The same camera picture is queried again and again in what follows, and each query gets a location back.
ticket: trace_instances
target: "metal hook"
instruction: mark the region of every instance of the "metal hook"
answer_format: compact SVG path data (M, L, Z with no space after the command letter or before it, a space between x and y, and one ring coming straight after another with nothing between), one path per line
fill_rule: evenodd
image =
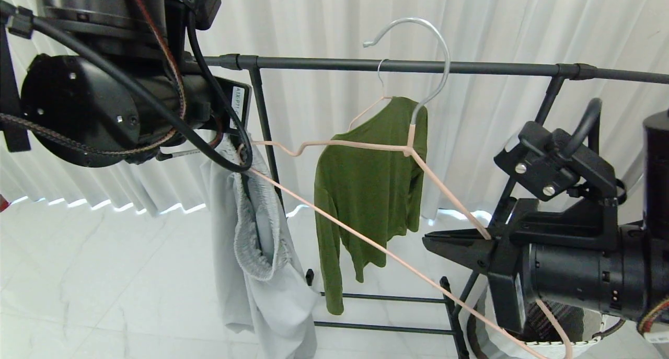
M411 116L411 125L415 125L416 124L416 116L418 116L418 111L421 109L421 107L425 106L425 104L427 102L432 100L434 97L437 96L437 94L439 94L442 91L442 89L444 88L444 85L446 84L446 79L448 78L448 72L450 71L450 68L451 68L451 55L449 54L448 45L446 45L446 41L444 40L444 36L442 36L441 33L439 33L439 30L437 30L437 28L435 28L434 25L429 23L427 20L425 20L423 18L418 18L418 17L406 17L406 18L395 19L394 21L390 22L387 26L385 26L385 28L383 28L378 33L378 35L376 36L376 38L374 40L363 42L363 47L367 48L367 47L372 47L373 45L376 45L378 43L378 41L391 28L397 26L400 23L407 23L407 22L420 24L421 26L426 27L429 30L431 30L435 34L437 39L439 40L439 45L441 45L441 49L444 52L444 59L445 59L444 60L444 75L442 75L442 80L441 80L441 82L439 82L439 86L437 87L437 89L435 91L431 92L430 95L428 95L425 99L421 100L418 103L418 105L416 105L416 108L413 110L413 114Z
M383 79L380 77L380 65L383 64L383 62L386 61L386 60L387 59L382 59L378 63L378 67L377 67L377 77L378 77L378 80L380 80L380 91L382 92L382 97L385 97L385 84L383 83Z

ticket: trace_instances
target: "green shirt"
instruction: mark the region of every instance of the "green shirt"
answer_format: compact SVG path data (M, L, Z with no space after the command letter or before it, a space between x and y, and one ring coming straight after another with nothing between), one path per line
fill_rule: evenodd
M406 145L411 114L416 102L393 97L374 118L333 140ZM425 160L428 153L428 112L420 109L416 119L414 149ZM420 218L423 170L402 152L382 152L340 145L325 148L316 166L316 206L366 235L378 244L395 235L416 232ZM385 254L348 231L316 214L320 270L328 311L340 315L342 301L339 242L351 254L355 278L363 282L368 263L385 266Z

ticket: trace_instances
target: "curtain fold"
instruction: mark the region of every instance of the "curtain fold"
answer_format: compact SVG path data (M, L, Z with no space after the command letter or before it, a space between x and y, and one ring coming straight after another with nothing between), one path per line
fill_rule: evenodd
M36 8L36 0L9 0ZM388 22L418 16L444 35L453 61L585 62L600 68L669 73L669 0L222 0L210 30L199 33L207 55L227 53L290 57L440 60L437 41L420 26L392 29L375 47L363 49ZM68 51L36 33L10 36L17 81L36 54ZM248 73L212 68L215 75L249 83ZM263 70L263 87L275 140L296 148L346 131L351 119L382 94L375 73ZM440 75L382 73L386 92L421 100ZM492 157L525 121L534 118L549 78L450 75L444 90L427 104L428 164L471 211L492 211L506 175ZM602 155L622 177L638 164L642 120L667 109L666 85L609 80L567 81L547 120L549 130L573 131L588 100L601 97ZM366 114L371 118L382 105ZM261 138L255 102L249 132ZM203 156L140 166L125 163L86 169L60 161L31 137L33 151L9 154L0 147L0 193L8 200L107 200L151 214L177 203L203 204L198 165ZM182 149L190 149L187 144ZM281 182L311 199L321 149L299 158L277 154ZM516 187L516 193L526 191ZM561 209L560 196L550 206ZM286 198L287 211L297 202ZM452 205L431 183L423 190L423 215Z

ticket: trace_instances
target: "clothes hanger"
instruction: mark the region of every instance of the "clothes hanger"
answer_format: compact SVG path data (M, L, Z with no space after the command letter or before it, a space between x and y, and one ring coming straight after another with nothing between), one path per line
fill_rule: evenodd
M446 197L457 207L457 209L464 214L467 219L475 226L475 228L481 233L483 238L486 240L490 240L492 237L490 237L490 233L488 230L483 227L483 225L476 220L474 216L471 215L468 209L464 207L462 202L453 195L450 190L442 183L441 180L435 175L435 173L428 167L428 165L421 159L421 157L418 155L415 149L413 149L413 138L416 134L416 116L418 115L418 110L420 110L421 107L423 107L426 102L430 101L435 97L441 90L444 88L446 78L448 71L450 69L450 54L448 52L447 45L445 44L444 37L439 33L439 31L428 21L422 18L415 18L415 17L409 17L409 18L400 18L396 19L395 21L392 21L389 25L387 25L385 28L383 28L380 33L378 33L377 37L375 40L370 41L370 42L364 42L363 46L364 47L371 47L372 45L377 44L377 42L385 35L392 27L400 24L400 23L417 23L422 26L425 26L426 28L432 30L435 35L437 35L437 39L440 41L440 45L442 47L442 51L444 52L444 75L442 76L442 80L439 83L439 86L435 91L430 93L425 99L421 100L417 105L416 108L413 111L412 117L411 117L411 124L409 126L409 135L408 135L408 140L407 140L407 145L406 146L400 146L400 145L380 145L376 143L362 143L362 142L351 142L351 141L342 141L342 140L330 140L330 141L311 141L311 142L303 142L301 146L299 147L297 152L292 152L288 150L284 145L282 145L279 142L274 142L274 141L258 141L258 142L253 142L253 144L256 145L272 145L272 146L277 146L287 154L293 157L297 157L301 155L304 151L304 149L308 146L316 146L316 145L341 145L341 146L347 146L347 147L356 147L360 149L372 149L372 150L380 150L380 151L387 151L387 152L402 152L404 156L411 156L414 161L416 161L416 164L420 166L421 169L425 172L426 175L428 175L428 178L434 182L437 187L446 195ZM410 264L406 263L406 261L402 260L399 258L397 255L392 253L390 250L387 250L383 248L382 245L377 244L374 240L371 240L370 238L367 238L365 235L362 235L361 233L357 232L353 228L347 226L346 224L342 223L341 221L337 220L336 218L330 216L330 214L327 214L327 212L319 209L317 206L313 205L312 203L308 202L306 199L303 199L299 197L299 195L295 194L291 190L285 188L281 184L275 182L274 180L268 178L267 176L263 175L256 169L251 168L249 171L255 173L256 175L260 176L260 178L264 179L265 181L271 183L277 188L280 188L281 190L284 190L284 192L288 193L289 195L292 195L299 201L303 202L307 206L311 207L311 209L314 209L314 211L318 212L318 214L321 214L328 220L332 221L336 225L340 226L341 228L344 228L344 230L352 233L356 237L360 238L367 244L371 245L372 247L375 247L376 249L380 250L387 256L391 257L398 263L400 263L402 266L406 267L411 271L412 273L415 273L418 277L420 277L422 280L425 282L428 282L428 284L432 285L432 287L437 288L440 292L442 292L446 297L450 298L453 300L455 303L459 304L462 306L466 311L470 312L473 314L476 318L480 319L483 323L487 324L490 326L492 329L495 329L502 335L506 336L508 339L512 340L514 344L518 345L521 347L521 349L525 350L526 352L534 355L535 357L538 357L539 359L547 359L545 356L541 355L540 353L536 352L533 349L530 349L528 345L526 345L524 342L521 342L520 340L517 340L515 337L510 335L506 330L500 328L499 326L495 325L492 321L488 320L485 318L483 315L479 314L477 311L472 309L471 307L467 306L464 302L459 300L455 295L451 294L449 291L446 289L442 288L441 286L437 285L433 280L428 278L427 276L423 275L423 273L420 273L420 271L416 270L414 267L412 267ZM564 343L564 359L572 359L573 358L573 348L571 346L571 341L569 340L569 337L567 337L567 334L564 332L564 329L560 326L559 322L555 319L555 316L550 312L548 307L541 301L540 299L537 299L537 305L539 308L544 312L546 317L549 319L550 323L553 325L557 333L560 335L560 338L562 339L562 342Z
M369 107L366 107L365 111L362 111L360 114L358 114L358 116L356 116L353 120L351 120L351 123L349 124L349 131L353 127L353 123L356 120L358 120L359 118L361 118L361 116L363 114L365 114L367 111L369 111L372 107L374 107L376 104L378 104L378 102L380 102L382 100L385 100L385 99L392 99L393 98L393 97L389 97L385 94L385 84L383 83L383 79L380 77L380 65L383 64L383 62L386 61L386 60L387 59L381 60L378 63L378 67L377 67L377 77L378 77L378 80L380 80L380 91L382 92L382 94L380 95L380 98L378 98L378 100L376 102L373 102L372 105L370 105Z

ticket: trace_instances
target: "shirt sleeve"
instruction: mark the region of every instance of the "shirt sleeve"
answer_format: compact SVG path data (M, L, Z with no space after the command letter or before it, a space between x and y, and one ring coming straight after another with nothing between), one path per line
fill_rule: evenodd
M428 110L425 107L421 107L418 112L416 124L416 137L413 144L418 155L425 161L428 157ZM415 233L418 231L420 223L420 205L423 197L423 176L425 176L425 172L415 161L411 163L413 167L411 167L411 182L407 201L407 227Z
M337 207L327 190L316 187L314 203L331 216L337 218ZM320 271L323 275L325 302L328 312L340 315L344 312L341 269L339 267L340 228L324 216L316 213L316 236L320 254Z

